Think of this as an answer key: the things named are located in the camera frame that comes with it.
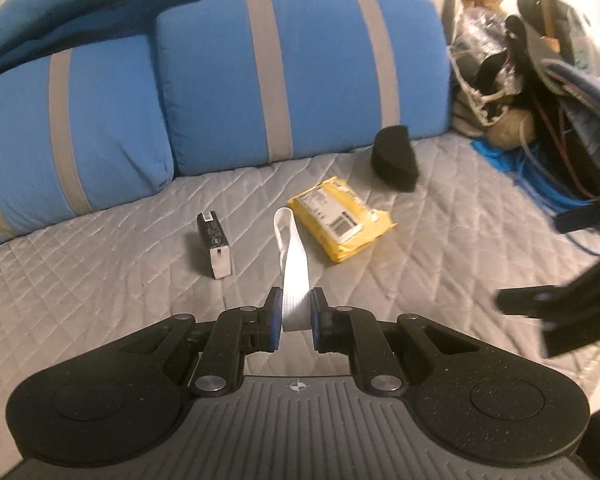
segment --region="white strap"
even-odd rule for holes
[[[284,241],[283,228],[288,228]],[[273,217],[273,229],[280,250],[282,273],[282,330],[298,332],[311,328],[309,307],[309,269],[304,246],[298,235],[294,213],[288,207],[280,208]]]

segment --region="white sticker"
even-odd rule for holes
[[[346,242],[362,229],[336,198],[319,187],[302,195],[299,201],[337,244]]]

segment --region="striped cushion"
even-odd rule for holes
[[[428,0],[203,0],[158,17],[158,72],[182,174],[413,139],[449,120]]]
[[[0,75],[0,243],[155,194],[172,177],[144,36]]]

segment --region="yellow plastic wrapper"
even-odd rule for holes
[[[395,226],[387,211],[369,208],[336,176],[293,197],[288,204],[336,263],[359,253]]]

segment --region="quilted mattress cover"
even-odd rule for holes
[[[157,196],[77,218],[0,246],[0,475],[20,456],[4,422],[17,384],[178,312],[213,320],[261,305],[280,285],[272,219],[290,197],[337,175],[397,226],[352,259],[331,263],[307,231],[312,285],[332,305],[368,308],[381,320],[416,312],[543,362],[591,394],[600,344],[546,361],[538,325],[501,316],[503,287],[563,283],[593,259],[554,234],[538,209],[455,134],[415,143],[421,179],[393,192],[370,168],[370,150],[316,156],[175,180]],[[210,275],[196,216],[214,209],[232,246],[234,274]],[[600,251],[600,237],[581,235]],[[254,354],[247,372],[345,374],[343,356],[320,356],[309,332],[284,333],[281,350]]]

